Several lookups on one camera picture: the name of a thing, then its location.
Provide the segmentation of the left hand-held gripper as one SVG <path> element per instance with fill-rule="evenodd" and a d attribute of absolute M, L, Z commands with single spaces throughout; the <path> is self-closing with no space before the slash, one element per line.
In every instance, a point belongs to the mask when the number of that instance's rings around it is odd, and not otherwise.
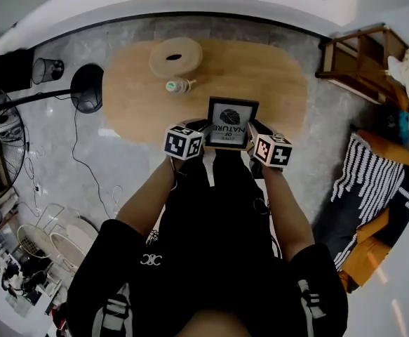
<path fill-rule="evenodd" d="M 174 124 L 166 129 L 163 151 L 170 157 L 188 160 L 199 156 L 210 133 L 207 119 L 195 119 Z"/>

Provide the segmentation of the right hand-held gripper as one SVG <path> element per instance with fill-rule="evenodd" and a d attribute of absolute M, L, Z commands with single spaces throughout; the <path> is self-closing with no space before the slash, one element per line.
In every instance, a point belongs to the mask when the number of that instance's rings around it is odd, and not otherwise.
<path fill-rule="evenodd" d="M 256 119 L 248 123 L 248 128 L 255 159 L 271 168 L 283 168 L 288 165 L 293 145 L 283 134 L 277 133 Z"/>

